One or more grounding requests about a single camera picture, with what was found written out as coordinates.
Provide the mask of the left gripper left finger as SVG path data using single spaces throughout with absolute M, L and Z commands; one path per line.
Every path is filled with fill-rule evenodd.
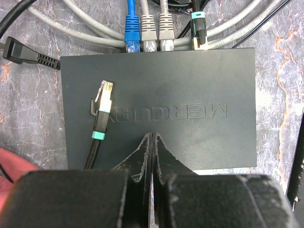
M 30 171 L 9 195 L 11 228 L 146 228 L 152 135 L 111 170 Z

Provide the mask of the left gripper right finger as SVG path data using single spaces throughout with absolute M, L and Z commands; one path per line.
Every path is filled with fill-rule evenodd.
M 155 222 L 161 228 L 297 228 L 279 183 L 267 175 L 198 175 L 167 149 L 152 148 Z

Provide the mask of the black network switch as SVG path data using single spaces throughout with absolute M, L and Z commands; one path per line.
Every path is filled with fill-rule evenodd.
M 118 165 L 147 133 L 191 170 L 257 164 L 253 48 L 66 56 L 61 78 L 70 169 L 85 164 L 103 80 L 112 107 L 97 168 Z

